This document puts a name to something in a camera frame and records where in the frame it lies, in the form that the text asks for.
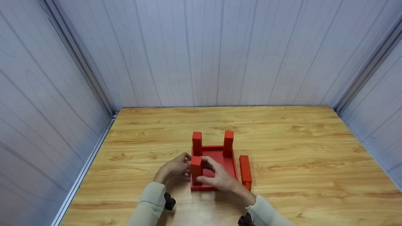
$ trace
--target wall panel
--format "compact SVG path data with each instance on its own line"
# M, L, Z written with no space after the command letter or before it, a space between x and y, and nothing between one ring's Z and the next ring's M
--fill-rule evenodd
M342 120L402 190L402 42L350 105Z
M0 31L0 225L50 225L109 116L36 0Z
M58 0L113 105L334 106L398 0Z

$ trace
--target person's left hand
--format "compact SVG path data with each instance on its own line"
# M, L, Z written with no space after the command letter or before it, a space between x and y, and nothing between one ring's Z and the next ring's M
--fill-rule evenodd
M173 177L179 177L183 180L190 181L190 160L191 156L183 152L181 155L159 168L155 175L154 182L166 184L166 182Z

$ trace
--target red tray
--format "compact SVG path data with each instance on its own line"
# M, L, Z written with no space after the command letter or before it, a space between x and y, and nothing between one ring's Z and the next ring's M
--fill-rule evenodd
M237 169L236 169L236 161L234 159L233 153L233 132L225 131L225 139L224 145L218 146L202 146L202 134L199 132L193 133L193 146L191 147L191 156L210 156L215 161L220 163L225 167L226 171L228 171L236 180L238 180ZM203 176L206 177L214 177L215 173L209 169L202 169ZM198 175L194 175L191 177L191 191L217 191L213 186L200 184L198 185L194 179Z

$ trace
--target light gray sleeve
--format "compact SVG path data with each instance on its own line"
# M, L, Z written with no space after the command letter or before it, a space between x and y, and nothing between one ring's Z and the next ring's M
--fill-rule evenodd
M142 191L127 226L155 226L165 207L165 191L165 185L157 182L149 183Z
M246 210L251 214L255 226L294 226L261 195L258 195L256 203L246 207Z

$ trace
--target metal frame edge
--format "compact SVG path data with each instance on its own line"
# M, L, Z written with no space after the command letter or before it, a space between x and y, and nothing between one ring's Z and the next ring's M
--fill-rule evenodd
M399 17L394 27L390 30L384 41L375 49L365 66L360 70L359 74L354 79L348 90L339 99L334 110L338 115L341 115L346 107L357 96L364 85L374 75L377 69L381 66L384 60L389 56L395 46L402 39L402 16Z
M68 52L73 58L74 62L81 71L83 77L85 78L88 86L94 93L96 99L102 105L103 109L110 115L113 116L113 107L110 104L102 86L97 80L91 66L89 65L84 53L82 52L77 40L73 36L69 24L67 23L67 18L58 6L58 2L53 0L37 0L45 11L48 19L52 23L53 27L59 34L61 40L66 46Z
M110 131L110 128L112 127L113 123L116 120L118 113L115 113L113 115L113 118L111 118L108 126L106 127L106 130L103 132L103 134L101 135L101 137L99 138L98 142L96 143L96 146L94 147L94 149L92 150L91 154L89 155L88 159L86 160L84 166L82 167L80 173L77 176L77 179L75 180L73 186L71 187L70 191L68 192L66 198L64 199L63 204L61 205L59 211L57 212L57 215L54 217L53 222L51 224L51 226L58 226L60 225L64 215L67 212L68 207L70 206L75 194L78 191L78 188L81 185L81 182L84 180L84 177L86 175L86 173L89 170L89 167L91 166L93 160L95 159L96 154L98 153L100 147L103 144L103 141L106 138L106 135L108 134L108 132Z

